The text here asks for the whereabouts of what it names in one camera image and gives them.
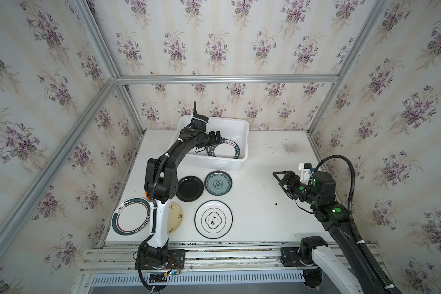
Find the yellowish cream plate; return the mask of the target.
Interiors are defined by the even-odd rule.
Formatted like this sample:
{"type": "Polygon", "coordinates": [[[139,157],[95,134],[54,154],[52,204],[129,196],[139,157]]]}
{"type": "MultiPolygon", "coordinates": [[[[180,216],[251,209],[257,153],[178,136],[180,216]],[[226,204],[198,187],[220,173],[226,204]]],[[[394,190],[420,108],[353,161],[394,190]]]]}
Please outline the yellowish cream plate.
{"type": "Polygon", "coordinates": [[[184,212],[181,206],[172,202],[169,206],[169,219],[167,226],[167,233],[170,235],[177,231],[183,223],[184,212]]]}

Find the white plastic bin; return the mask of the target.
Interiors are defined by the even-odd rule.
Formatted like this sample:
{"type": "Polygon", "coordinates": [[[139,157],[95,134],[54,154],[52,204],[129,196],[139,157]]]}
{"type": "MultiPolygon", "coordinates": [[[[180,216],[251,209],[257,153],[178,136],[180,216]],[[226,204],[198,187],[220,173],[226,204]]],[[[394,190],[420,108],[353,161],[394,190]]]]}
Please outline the white plastic bin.
{"type": "MultiPolygon", "coordinates": [[[[172,137],[170,145],[173,145],[183,128],[191,123],[192,115],[185,115],[178,121],[175,135],[172,137]]],[[[239,171],[242,169],[249,154],[248,135],[249,123],[246,120],[209,117],[207,132],[220,131],[222,139],[226,138],[236,142],[240,149],[239,159],[228,159],[220,157],[211,157],[207,154],[206,148],[201,148],[201,152],[197,153],[195,148],[192,148],[182,160],[182,164],[191,167],[200,167],[206,169],[239,171]]]]}

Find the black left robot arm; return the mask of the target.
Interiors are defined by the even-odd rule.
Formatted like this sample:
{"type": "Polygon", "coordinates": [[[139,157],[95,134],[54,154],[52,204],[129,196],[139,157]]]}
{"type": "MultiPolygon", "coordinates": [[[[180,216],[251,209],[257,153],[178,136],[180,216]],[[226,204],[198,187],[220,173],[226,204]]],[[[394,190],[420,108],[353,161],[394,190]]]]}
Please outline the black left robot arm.
{"type": "Polygon", "coordinates": [[[151,213],[149,236],[137,250],[137,269],[147,265],[162,268],[169,257],[168,222],[171,200],[178,192],[178,166],[194,148],[201,149],[221,142],[219,131],[207,131],[209,117],[193,114],[191,122],[179,133],[173,145],[161,156],[147,162],[145,192],[151,213]]]}

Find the white plate black rim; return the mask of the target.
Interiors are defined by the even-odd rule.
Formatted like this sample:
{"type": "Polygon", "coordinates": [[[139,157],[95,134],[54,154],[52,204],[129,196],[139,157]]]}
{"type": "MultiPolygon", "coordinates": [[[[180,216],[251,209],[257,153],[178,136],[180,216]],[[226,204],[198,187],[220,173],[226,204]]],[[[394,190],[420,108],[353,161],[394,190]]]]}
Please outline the white plate black rim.
{"type": "Polygon", "coordinates": [[[199,234],[209,240],[224,237],[232,228],[231,209],[218,200],[210,200],[198,207],[194,217],[195,228],[199,234]]]}

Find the white green rim plate left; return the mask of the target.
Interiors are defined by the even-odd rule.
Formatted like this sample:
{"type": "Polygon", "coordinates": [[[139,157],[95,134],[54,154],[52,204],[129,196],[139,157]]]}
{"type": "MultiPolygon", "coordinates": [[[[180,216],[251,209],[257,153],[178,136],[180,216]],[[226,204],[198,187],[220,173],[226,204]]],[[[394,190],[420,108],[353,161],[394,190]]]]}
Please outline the white green rim plate left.
{"type": "Polygon", "coordinates": [[[111,227],[118,235],[134,235],[147,226],[150,216],[151,209],[147,199],[130,198],[115,209],[111,218],[111,227]]]}

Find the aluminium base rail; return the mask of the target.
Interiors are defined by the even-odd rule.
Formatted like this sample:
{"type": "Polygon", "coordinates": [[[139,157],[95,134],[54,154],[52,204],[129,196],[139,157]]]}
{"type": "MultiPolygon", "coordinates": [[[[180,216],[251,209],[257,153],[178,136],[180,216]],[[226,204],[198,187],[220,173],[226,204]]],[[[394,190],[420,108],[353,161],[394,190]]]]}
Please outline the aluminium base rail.
{"type": "Polygon", "coordinates": [[[96,287],[223,285],[312,282],[329,270],[350,270],[336,243],[314,251],[316,262],[300,262],[299,243],[172,243],[169,258],[158,267],[137,262],[136,244],[89,249],[84,255],[73,294],[96,287]]]}

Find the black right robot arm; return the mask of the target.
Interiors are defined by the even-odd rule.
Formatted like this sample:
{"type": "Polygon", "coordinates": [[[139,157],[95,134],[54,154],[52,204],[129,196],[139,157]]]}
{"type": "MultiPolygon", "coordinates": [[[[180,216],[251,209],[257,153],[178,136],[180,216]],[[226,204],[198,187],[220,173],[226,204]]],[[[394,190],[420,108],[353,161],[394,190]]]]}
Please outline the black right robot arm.
{"type": "Polygon", "coordinates": [[[319,236],[305,237],[296,252],[282,250],[281,262],[286,267],[297,263],[314,266],[305,271],[305,284],[318,287],[322,273],[331,279],[343,294],[399,294],[392,282],[363,240],[358,238],[348,209],[336,201],[336,182],[324,171],[316,171],[305,183],[294,171],[275,171],[274,178],[288,198],[305,202],[311,213],[337,243],[349,266],[338,261],[328,243],[319,236]]]}

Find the teal blue floral plate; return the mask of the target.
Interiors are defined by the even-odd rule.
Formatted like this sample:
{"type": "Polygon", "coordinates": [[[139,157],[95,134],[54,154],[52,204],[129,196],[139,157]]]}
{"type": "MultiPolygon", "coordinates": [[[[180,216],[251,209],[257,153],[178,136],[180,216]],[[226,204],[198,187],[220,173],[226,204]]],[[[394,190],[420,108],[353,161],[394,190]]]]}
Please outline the teal blue floral plate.
{"type": "Polygon", "coordinates": [[[212,171],[204,180],[204,187],[207,192],[214,196],[224,196],[233,186],[231,176],[221,170],[212,171]]]}

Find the white plate green lettered rim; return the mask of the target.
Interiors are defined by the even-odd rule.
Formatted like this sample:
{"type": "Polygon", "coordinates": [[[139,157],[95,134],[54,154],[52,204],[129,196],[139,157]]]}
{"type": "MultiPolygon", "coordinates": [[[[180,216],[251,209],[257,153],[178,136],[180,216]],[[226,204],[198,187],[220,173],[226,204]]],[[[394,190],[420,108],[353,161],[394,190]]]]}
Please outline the white plate green lettered rim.
{"type": "Polygon", "coordinates": [[[239,159],[241,149],[239,145],[229,139],[224,138],[220,144],[215,148],[214,154],[208,154],[211,157],[220,157],[228,159],[239,159]]]}

